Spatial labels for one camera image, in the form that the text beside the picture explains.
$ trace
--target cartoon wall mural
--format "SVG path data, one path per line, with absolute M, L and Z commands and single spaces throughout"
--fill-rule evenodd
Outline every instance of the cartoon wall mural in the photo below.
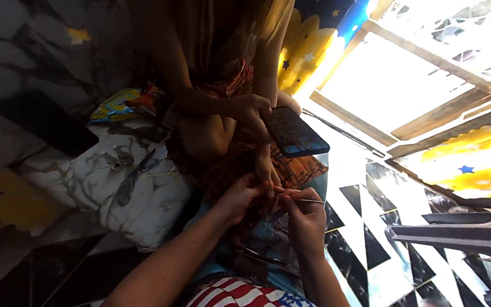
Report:
M 396 161 L 462 198 L 491 197 L 491 125 Z
M 330 56 L 328 62 L 336 63 L 368 18 L 368 4 L 369 0 L 296 0 L 280 54 L 279 87 L 293 95 L 322 63 L 327 64 L 324 59 Z

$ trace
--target american flag shirt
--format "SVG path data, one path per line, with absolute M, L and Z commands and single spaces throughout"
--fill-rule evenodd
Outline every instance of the american flag shirt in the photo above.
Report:
M 243 279 L 225 277 L 208 284 L 186 307 L 315 307 L 310 301 L 283 290 L 255 286 Z

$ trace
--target blue star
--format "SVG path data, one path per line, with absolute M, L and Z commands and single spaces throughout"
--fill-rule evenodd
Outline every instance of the blue star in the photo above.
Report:
M 474 167 L 468 167 L 468 166 L 465 166 L 464 165 L 464 166 L 462 166 L 461 168 L 458 168 L 458 169 L 461 171 L 462 174 L 465 174 L 465 173 L 473 173 L 474 174 L 475 173 L 473 171 Z

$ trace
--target wooden frame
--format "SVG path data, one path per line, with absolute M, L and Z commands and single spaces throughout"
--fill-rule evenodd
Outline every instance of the wooden frame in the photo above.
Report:
M 383 28 L 377 23 L 376 20 L 382 17 L 384 12 L 390 7 L 391 3 L 392 0 L 384 0 L 378 4 L 376 11 L 371 14 L 371 18 L 363 23 L 362 28 L 356 32 L 347 47 L 344 49 L 343 56 L 338 60 L 336 65 L 333 67 L 331 73 L 325 78 L 324 82 L 319 87 L 317 87 L 317 89 L 321 90 L 323 88 L 325 83 L 331 78 L 338 66 L 340 66 L 340 64 L 355 49 L 355 47 L 359 45 L 359 43 L 369 32 L 373 32 L 380 37 L 391 41 L 399 47 L 406 49 L 407 51 L 417 55 L 418 57 L 440 67 L 443 70 L 450 72 L 451 74 L 462 78 L 466 82 L 471 83 L 475 86 L 475 88 L 467 91 L 466 93 L 463 93 L 460 96 L 447 101 L 443 105 L 431 110 L 430 112 L 419 116 L 413 121 L 397 129 L 394 129 L 390 133 L 392 137 L 395 137 L 397 138 L 397 140 L 401 141 L 410 140 L 414 137 L 421 136 L 422 134 L 430 130 L 439 128 L 462 117 L 463 114 L 467 113 L 467 111 L 469 110 L 471 110 L 471 112 L 463 116 L 464 118 L 469 118 L 491 108 L 491 105 L 486 105 L 488 101 L 491 101 L 490 79 L 487 79 L 484 75 L 480 75 L 467 70 L 467 68 L 460 66 L 457 62 L 444 59 L 441 56 L 438 56 L 425 48 L 417 46 L 412 42 L 391 32 L 390 30 Z M 369 132 L 371 134 L 377 134 L 381 136 L 381 134 L 379 134 L 380 131 L 376 128 L 374 128 L 374 130 L 370 129 Z M 390 143 L 388 142 L 388 140 L 389 139 L 386 139 L 386 141 L 380 143 L 388 146 L 387 144 Z
M 418 143 L 399 145 L 388 150 L 387 152 L 388 154 L 392 155 L 392 159 L 405 157 L 414 152 L 437 146 L 451 138 L 459 136 L 460 134 L 467 133 L 471 130 L 480 129 L 481 127 L 487 125 L 491 125 L 491 108 L 463 120 L 463 122 L 454 126 L 453 128 L 437 133 L 434 136 L 430 136 L 419 141 Z
M 471 72 L 464 67 L 460 66 L 456 61 L 445 59 L 441 56 L 434 54 L 412 42 L 400 37 L 392 31 L 385 29 L 379 25 L 375 20 L 369 19 L 363 23 L 363 29 L 373 32 L 374 34 L 389 40 L 395 45 L 411 52 L 418 57 L 425 59 L 429 63 L 445 70 L 455 76 L 458 76 L 468 83 L 473 84 L 484 92 L 491 94 L 491 80 L 487 79 L 481 74 Z
M 395 139 L 394 137 L 390 136 L 389 134 L 387 134 L 383 131 L 376 129 L 375 127 L 371 126 L 370 124 L 368 124 L 364 120 L 362 120 L 359 117 L 346 111 L 341 106 L 339 106 L 336 103 L 325 98 L 319 92 L 314 91 L 312 93 L 312 95 L 310 96 L 310 99 L 312 101 L 316 102 L 318 105 L 324 107 L 326 110 L 328 110 L 332 114 L 336 115 L 341 120 L 349 123 L 354 128 L 360 130 L 361 132 L 363 132 L 367 136 L 370 136 L 371 138 L 380 142 L 381 144 L 384 144 L 385 146 L 390 146 L 390 145 L 397 143 L 397 139 Z
M 395 159 L 399 157 L 404 157 L 414 152 L 419 152 L 421 150 L 437 146 L 453 137 L 459 136 L 460 134 L 467 133 L 471 130 L 480 129 L 483 126 L 491 125 L 491 79 L 486 78 L 484 75 L 467 70 L 467 68 L 462 67 L 458 62 L 438 56 L 426 48 L 420 47 L 378 24 L 377 20 L 381 18 L 382 15 L 388 10 L 392 2 L 393 0 L 380 1 L 376 11 L 371 14 L 371 18 L 363 23 L 362 28 L 355 33 L 354 37 L 351 39 L 351 41 L 349 41 L 347 47 L 344 49 L 343 55 L 331 70 L 331 73 L 326 76 L 323 83 L 317 87 L 317 89 L 321 90 L 325 86 L 326 82 L 338 69 L 338 66 L 340 66 L 340 64 L 342 64 L 342 62 L 355 49 L 355 47 L 357 47 L 360 42 L 363 41 L 369 32 L 373 32 L 374 34 L 377 34 L 378 36 L 389 40 L 399 47 L 404 48 L 416 56 L 432 63 L 440 69 L 448 71 L 466 82 L 473 84 L 475 88 L 393 130 L 391 135 L 369 125 L 367 122 L 364 122 L 357 116 L 344 110 L 317 91 L 312 93 L 310 99 L 381 144 L 390 146 L 397 143 L 397 146 L 388 150 L 388 153 L 392 156 L 392 158 L 387 159 L 386 163 L 391 165 L 396 170 L 406 173 L 409 178 L 412 178 L 426 187 L 454 199 L 458 204 L 479 208 L 491 208 L 491 206 L 489 206 L 491 204 L 491 198 L 463 199 L 455 195 L 451 190 L 447 190 L 437 185 L 426 184 L 414 172 L 406 169 L 395 161 Z M 434 135 L 425 137 L 414 144 L 407 144 L 406 142 L 412 138 L 421 136 L 453 121 L 455 121 L 455 125 L 451 128 L 438 133 L 433 131 L 433 133 L 435 133 Z

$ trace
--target smartphone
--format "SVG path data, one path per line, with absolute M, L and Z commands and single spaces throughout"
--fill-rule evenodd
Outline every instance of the smartphone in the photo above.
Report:
M 0 114 L 73 158 L 99 142 L 98 136 L 41 91 L 0 101 Z
M 324 154 L 331 148 L 291 108 L 272 108 L 271 114 L 262 113 L 261 119 L 286 158 Z

